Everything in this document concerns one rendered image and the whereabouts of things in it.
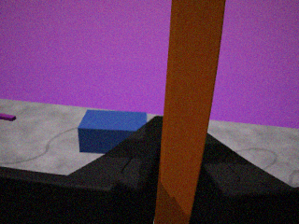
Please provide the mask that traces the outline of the blue rectangular block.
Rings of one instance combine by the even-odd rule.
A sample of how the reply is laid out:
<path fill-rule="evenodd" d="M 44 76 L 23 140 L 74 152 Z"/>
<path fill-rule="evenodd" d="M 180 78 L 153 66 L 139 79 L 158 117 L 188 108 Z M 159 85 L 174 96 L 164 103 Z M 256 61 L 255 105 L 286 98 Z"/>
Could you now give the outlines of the blue rectangular block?
<path fill-rule="evenodd" d="M 147 112 L 86 111 L 78 125 L 78 152 L 105 154 L 147 122 Z"/>

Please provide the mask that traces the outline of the orange bar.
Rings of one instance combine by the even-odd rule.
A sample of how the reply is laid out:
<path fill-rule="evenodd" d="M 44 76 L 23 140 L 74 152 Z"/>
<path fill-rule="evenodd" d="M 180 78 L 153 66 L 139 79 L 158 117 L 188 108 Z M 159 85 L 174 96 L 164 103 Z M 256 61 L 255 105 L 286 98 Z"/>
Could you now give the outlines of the orange bar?
<path fill-rule="evenodd" d="M 154 224 L 190 224 L 214 97 L 225 0 L 172 0 Z"/>

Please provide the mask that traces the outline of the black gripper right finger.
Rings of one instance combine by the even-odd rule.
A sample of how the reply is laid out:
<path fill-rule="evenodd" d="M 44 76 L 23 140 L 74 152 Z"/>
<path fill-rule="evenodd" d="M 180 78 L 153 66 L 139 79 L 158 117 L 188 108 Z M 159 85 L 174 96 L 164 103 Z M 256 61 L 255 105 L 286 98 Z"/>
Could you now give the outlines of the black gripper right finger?
<path fill-rule="evenodd" d="M 190 224 L 299 224 L 299 187 L 281 182 L 206 132 Z"/>

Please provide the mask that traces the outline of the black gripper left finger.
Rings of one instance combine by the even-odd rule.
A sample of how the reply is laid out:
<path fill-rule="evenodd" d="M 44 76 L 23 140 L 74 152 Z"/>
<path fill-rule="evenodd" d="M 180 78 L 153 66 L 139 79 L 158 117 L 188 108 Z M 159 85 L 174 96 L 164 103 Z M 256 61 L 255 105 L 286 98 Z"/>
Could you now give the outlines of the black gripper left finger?
<path fill-rule="evenodd" d="M 154 224 L 164 116 L 70 175 L 0 165 L 0 224 Z"/>

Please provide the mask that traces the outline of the grey hoop with purple handle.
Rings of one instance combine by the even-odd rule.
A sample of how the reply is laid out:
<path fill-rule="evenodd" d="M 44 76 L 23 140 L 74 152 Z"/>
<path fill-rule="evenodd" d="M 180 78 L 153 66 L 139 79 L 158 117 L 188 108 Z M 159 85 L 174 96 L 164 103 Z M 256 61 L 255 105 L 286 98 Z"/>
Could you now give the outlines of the grey hoop with purple handle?
<path fill-rule="evenodd" d="M 14 120 L 14 119 L 16 119 L 16 116 L 7 115 L 7 113 L 0 113 L 0 119 Z"/>

